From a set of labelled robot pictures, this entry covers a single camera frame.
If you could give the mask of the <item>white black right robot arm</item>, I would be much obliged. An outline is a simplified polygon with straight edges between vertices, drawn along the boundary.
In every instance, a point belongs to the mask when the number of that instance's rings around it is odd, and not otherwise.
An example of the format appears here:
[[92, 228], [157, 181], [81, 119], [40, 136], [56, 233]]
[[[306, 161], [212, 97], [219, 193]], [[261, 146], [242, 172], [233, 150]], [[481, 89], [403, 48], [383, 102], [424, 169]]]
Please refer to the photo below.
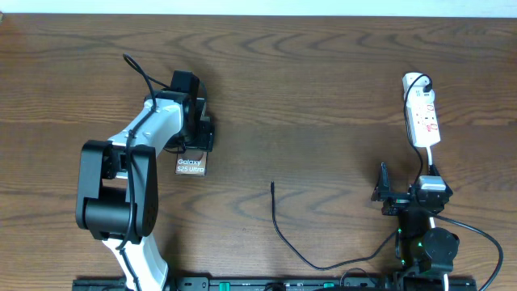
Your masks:
[[373, 201], [381, 201], [381, 212], [398, 220], [396, 255], [402, 270], [393, 274], [396, 290], [448, 290], [460, 240], [454, 233], [437, 227], [434, 216], [444, 210], [452, 190], [431, 167], [407, 192], [394, 192], [387, 166], [380, 165]]

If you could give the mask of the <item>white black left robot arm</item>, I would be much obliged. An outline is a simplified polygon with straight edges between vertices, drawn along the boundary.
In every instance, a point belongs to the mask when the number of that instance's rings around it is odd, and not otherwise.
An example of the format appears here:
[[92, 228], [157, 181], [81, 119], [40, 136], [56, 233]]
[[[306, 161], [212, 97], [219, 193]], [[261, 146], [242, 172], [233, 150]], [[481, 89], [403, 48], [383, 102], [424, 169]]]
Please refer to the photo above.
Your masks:
[[135, 119], [106, 141], [82, 147], [76, 222], [102, 242], [123, 270], [120, 279], [78, 279], [74, 290], [174, 290], [153, 228], [158, 217], [157, 159], [176, 155], [180, 175], [204, 175], [215, 126], [206, 116], [201, 81], [176, 70], [170, 85], [152, 91]]

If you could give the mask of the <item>white charger plug adapter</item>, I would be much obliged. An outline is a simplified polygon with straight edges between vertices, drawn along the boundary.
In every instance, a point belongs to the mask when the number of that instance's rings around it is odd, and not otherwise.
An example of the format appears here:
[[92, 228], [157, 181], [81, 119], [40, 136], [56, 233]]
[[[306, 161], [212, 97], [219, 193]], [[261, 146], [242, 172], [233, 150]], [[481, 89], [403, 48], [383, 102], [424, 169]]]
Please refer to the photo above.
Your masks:
[[429, 78], [420, 78], [415, 85], [417, 100], [424, 103], [433, 103], [435, 92], [433, 82]]

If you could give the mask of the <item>white power strip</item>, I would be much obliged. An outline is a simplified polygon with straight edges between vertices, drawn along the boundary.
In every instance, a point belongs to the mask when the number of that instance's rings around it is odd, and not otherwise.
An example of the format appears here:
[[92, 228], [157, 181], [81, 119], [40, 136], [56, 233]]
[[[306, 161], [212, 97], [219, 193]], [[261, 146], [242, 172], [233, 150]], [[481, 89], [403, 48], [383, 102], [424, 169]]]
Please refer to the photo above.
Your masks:
[[440, 142], [435, 104], [417, 100], [415, 85], [420, 78], [429, 78], [419, 72], [410, 72], [402, 78], [405, 111], [410, 126], [412, 144], [418, 148], [431, 147]]

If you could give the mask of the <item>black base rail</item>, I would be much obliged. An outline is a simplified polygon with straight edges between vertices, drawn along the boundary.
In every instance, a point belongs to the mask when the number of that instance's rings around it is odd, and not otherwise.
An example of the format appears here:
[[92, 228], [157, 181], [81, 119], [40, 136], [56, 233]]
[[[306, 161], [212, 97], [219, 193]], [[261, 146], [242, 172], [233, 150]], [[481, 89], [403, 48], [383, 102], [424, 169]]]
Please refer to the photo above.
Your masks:
[[[166, 282], [162, 290], [178, 291], [263, 291], [263, 290], [443, 290], [441, 280], [406, 278], [403, 289], [382, 279], [366, 276], [348, 276], [345, 279], [209, 279], [207, 277], [180, 277]], [[71, 290], [130, 290], [124, 278], [74, 280]], [[448, 290], [477, 290], [473, 279], [448, 279]]]

